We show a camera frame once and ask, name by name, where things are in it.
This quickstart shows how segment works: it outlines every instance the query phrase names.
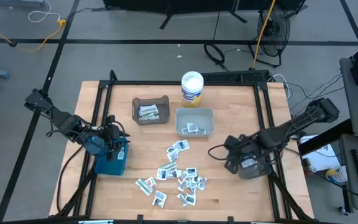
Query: white cable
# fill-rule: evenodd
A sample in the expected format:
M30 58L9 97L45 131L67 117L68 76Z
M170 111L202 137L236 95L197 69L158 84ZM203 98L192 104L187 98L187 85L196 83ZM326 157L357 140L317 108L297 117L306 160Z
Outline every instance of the white cable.
M290 92L290 87L288 86L288 83L287 83L286 79L284 78L284 76L282 76L282 75L280 75L280 74L274 75L273 78L276 77L276 76L280 76L280 77L284 80L284 83L285 83L285 85L287 86L287 93L288 93L288 94L287 94L287 99L289 99L290 96L291 96L291 92Z
M60 19L60 14L57 14L57 13L52 13L52 5L47 1L45 0L45 2L49 5L49 12L43 12L43 11L32 11L29 13L29 15L27 16L27 18L29 19L30 22L34 22L34 23L38 23L38 22L41 22L43 21L48 15L55 15L55 16L58 16L58 20ZM41 13L41 14L45 14L44 17L38 21L34 21L30 18L30 16L33 14L33 13Z

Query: wooden tabletop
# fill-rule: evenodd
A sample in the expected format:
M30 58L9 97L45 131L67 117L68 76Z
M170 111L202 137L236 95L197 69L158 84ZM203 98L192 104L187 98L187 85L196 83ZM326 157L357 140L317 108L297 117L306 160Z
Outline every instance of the wooden tabletop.
M75 114L91 121L98 82L83 82ZM275 125L290 119L285 91L281 83L268 83L270 102ZM132 99L138 97L160 98L167 95L170 100L170 120L166 124L139 126L132 120ZM99 121L103 110L101 100ZM263 93L260 98L264 110L264 121L268 127ZM181 87L165 85L114 85L109 114L116 115L126 133L130 134L129 152L123 176L99 175L94 193L91 218L134 220L144 215L145 220L203 220L223 221L233 216L235 221L274 221L267 176L252 180L241 180L229 173L224 161L216 161L207 155L207 150L222 144L228 135L253 134L259 130L253 88L250 86L205 86L200 107L214 111L215 132L208 138L188 138L190 149L179 154L178 169L196 167L198 175L207 177L204 191L197 190L196 205L182 207L177 195L178 181L156 180L157 190L167 194L164 208L152 205L154 193L147 197L135 184L138 178L156 178L157 168L168 163L167 148L182 139L175 132L175 112L181 108ZM79 145L69 142L62 165L78 149ZM298 150L295 142L289 148ZM214 151L218 157L226 156L225 148ZM67 166L62 180L61 207L70 199L78 186L84 150ZM299 157L284 151L282 164L288 191L305 211L313 217L308 189ZM285 217L281 194L280 214ZM83 194L81 214L85 212L88 189ZM50 214L57 213L56 193Z

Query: black desk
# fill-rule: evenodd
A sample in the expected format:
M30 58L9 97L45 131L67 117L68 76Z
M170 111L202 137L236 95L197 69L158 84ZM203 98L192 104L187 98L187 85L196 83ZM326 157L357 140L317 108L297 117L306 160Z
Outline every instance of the black desk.
M300 144L298 148L301 155L313 152L338 140L342 134L358 134L358 85L354 82L351 73L352 61L349 58L342 58L339 63L341 65L350 118L313 139Z
M346 165L347 184L346 187L353 192L358 193L358 175L353 161L352 149L358 149L358 136L343 134L339 140L343 161ZM344 191L345 209L352 212L352 207L358 209L358 197Z

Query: yellow cable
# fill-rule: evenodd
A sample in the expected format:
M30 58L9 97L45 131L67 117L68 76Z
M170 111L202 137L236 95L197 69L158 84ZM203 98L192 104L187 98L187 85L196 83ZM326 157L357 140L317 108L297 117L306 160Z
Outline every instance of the yellow cable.
M255 51L255 56L254 56L254 62L252 63L252 67L251 67L252 69L255 68L256 58L257 58L258 52L259 52L260 40L262 39L262 34L264 33L265 26L266 26L266 24L267 24L267 21L269 20L270 13L272 13L272 10L273 10L275 1L276 1L276 0L273 0L273 1L272 1L272 4L270 5L270 9L268 10L267 17L266 17L266 19L265 19L264 25L262 26L262 30L261 30L260 33L259 33L258 44L256 45L256 51Z
M25 48L22 48L22 47L19 47L19 46L17 46L17 48L18 48L19 50L23 50L23 51L28 52L28 53L34 53L34 52L40 50L40 49L44 46L44 44L48 41L48 39L52 38L54 35L56 35L57 33L59 33L59 32L61 31L62 27L66 24L67 20L65 20L65 19L59 19L57 22L59 23L59 29L56 30L56 32L54 32L54 33L52 33L51 35L49 35L47 38L45 38L45 40L42 42L42 44L41 44L39 47L37 47L36 49L34 49L34 50L29 50L29 49L25 49ZM4 40L6 40L6 42L12 44L12 41L9 40L9 39L8 39L7 37L5 37L4 35L2 35L1 33L0 33L0 37L2 37Z

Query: gray carpet floor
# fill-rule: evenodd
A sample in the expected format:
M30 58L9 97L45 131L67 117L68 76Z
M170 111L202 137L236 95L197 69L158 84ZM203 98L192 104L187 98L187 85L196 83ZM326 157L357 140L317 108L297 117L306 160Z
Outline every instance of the gray carpet floor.
M74 0L50 0L53 12L62 17L70 13ZM358 26L358 1L346 0ZM340 0L308 0L308 8L291 18L292 41L357 41L355 32L346 16ZM79 3L84 7L102 7L102 0ZM27 20L30 11L37 7L0 6L0 31L12 39L43 39L57 29L56 17L48 16L33 24ZM240 23L229 13L222 12L216 39L250 40L257 35L256 11L239 11L249 22ZM184 14L173 16L164 30L159 26L165 16L144 12L84 11L75 15L69 39L212 39L217 13ZM53 39L59 39L60 32ZM21 44L34 48L37 44ZM226 51L247 46L219 45ZM35 53L28 54L0 43L0 69L9 70L8 80L0 79L0 202L6 189L15 161L21 149L32 113L23 107L24 98L33 88L41 88L57 44L46 44ZM311 93L339 71L339 59L358 51L358 46L289 45L285 49L283 65L270 68L257 64L258 69L268 68L273 74L283 75L288 82L301 85ZM277 62L277 58L260 56L260 59ZM226 55L226 67L230 70L247 70L252 56L245 52L231 51ZM81 82L107 79L113 69L120 80L180 80L190 70L221 72L205 55L202 45L181 44L65 44L55 71L50 96L62 110L74 112ZM329 90L343 86L339 80ZM301 90L291 86L290 107L303 99ZM329 95L341 110L335 123L314 124L306 131L321 133L349 117L343 90ZM293 109L298 112L308 101ZM66 139L54 135L45 137L48 121L40 119L32 139L19 181L7 209L5 221L42 218L48 215L58 171L62 162ZM358 223L358 211L349 217L338 214L336 208L343 205L342 192L318 178L307 177L314 215L322 221Z

